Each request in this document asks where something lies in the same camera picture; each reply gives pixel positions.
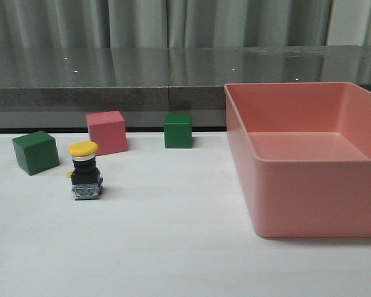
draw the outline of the gray curtain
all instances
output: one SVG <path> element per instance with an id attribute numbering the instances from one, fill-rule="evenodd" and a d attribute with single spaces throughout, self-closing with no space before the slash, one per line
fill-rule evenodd
<path id="1" fill-rule="evenodd" d="M 371 0 L 0 0 L 0 47 L 371 45 Z"/>

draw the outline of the pink cube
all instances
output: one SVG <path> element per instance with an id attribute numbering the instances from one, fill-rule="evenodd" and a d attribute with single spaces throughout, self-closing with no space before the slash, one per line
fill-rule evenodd
<path id="1" fill-rule="evenodd" d="M 125 120 L 118 110 L 87 114 L 89 138 L 99 145 L 97 156 L 128 150 Z"/>

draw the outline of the pink tray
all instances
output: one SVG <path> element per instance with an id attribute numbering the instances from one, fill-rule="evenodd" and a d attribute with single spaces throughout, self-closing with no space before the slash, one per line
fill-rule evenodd
<path id="1" fill-rule="evenodd" d="M 224 89 L 257 234 L 371 237 L 371 92 L 342 82 Z"/>

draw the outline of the pink plastic bin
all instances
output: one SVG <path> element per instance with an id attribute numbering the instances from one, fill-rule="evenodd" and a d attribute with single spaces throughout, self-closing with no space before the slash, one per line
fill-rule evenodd
<path id="1" fill-rule="evenodd" d="M 371 237 L 371 93 L 342 82 L 224 89 L 257 234 Z"/>

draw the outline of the green cube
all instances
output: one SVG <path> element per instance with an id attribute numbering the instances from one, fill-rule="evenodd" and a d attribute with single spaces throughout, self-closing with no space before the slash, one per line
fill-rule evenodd
<path id="1" fill-rule="evenodd" d="M 29 175 L 59 165 L 55 138 L 44 131 L 16 137 L 12 143 L 18 165 Z"/>
<path id="2" fill-rule="evenodd" d="M 192 120 L 190 114 L 168 114 L 164 124 L 165 147 L 189 149 L 192 147 Z"/>

